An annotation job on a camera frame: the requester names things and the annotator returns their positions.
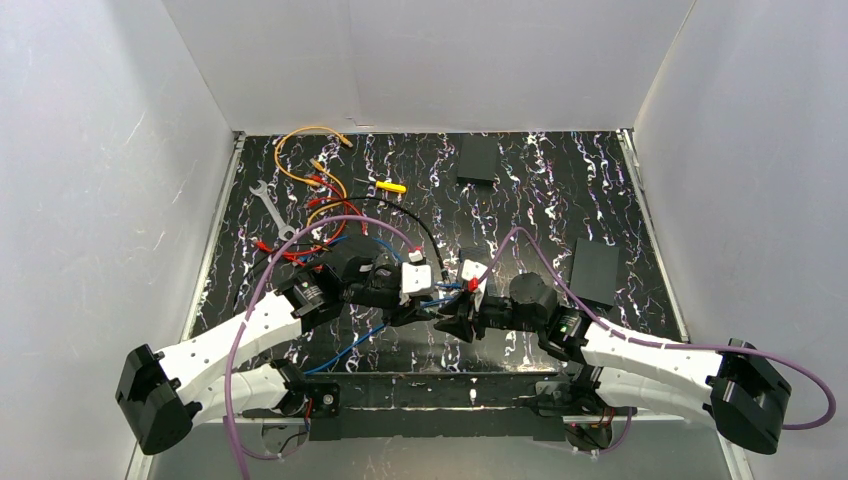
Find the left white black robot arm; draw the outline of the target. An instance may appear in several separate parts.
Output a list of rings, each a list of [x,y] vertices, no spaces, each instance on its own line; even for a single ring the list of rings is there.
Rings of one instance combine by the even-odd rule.
[[[309,380],[289,360],[236,369],[336,320],[349,305],[380,309],[389,321],[412,319],[433,291],[432,268],[419,248],[396,265],[381,263],[380,254],[373,239],[353,235],[296,269],[255,306],[203,334],[158,351],[147,344],[132,350],[115,398],[141,451],[162,453],[195,427],[245,411],[306,421],[337,416],[339,385]]]

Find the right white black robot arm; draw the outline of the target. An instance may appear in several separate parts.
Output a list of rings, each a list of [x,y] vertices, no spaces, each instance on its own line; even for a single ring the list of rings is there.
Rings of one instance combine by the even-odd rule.
[[[486,293],[477,280],[439,310],[437,330],[462,341],[489,329],[527,331],[550,356],[576,368],[573,397],[602,408],[643,408],[714,428],[749,451],[776,452],[791,397],[788,381],[756,347],[732,339],[724,349],[604,327],[535,273],[521,274],[505,297]]]

